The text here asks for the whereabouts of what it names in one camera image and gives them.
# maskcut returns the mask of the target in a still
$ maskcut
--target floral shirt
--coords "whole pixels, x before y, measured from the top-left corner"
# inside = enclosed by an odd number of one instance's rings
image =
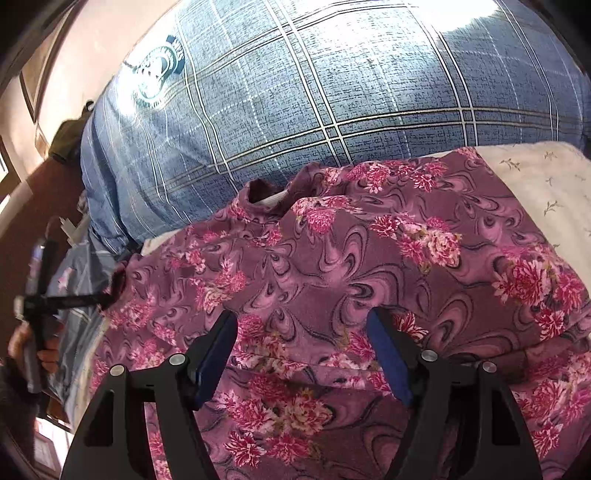
[[[197,423],[220,478],[376,479],[408,413],[365,332],[370,308],[425,348],[490,359],[515,384],[546,478],[564,472],[591,416],[589,296],[478,154],[310,164],[274,207],[253,181],[209,221],[126,267],[95,359],[158,365],[223,308],[238,340]],[[153,406],[157,475],[167,479]]]

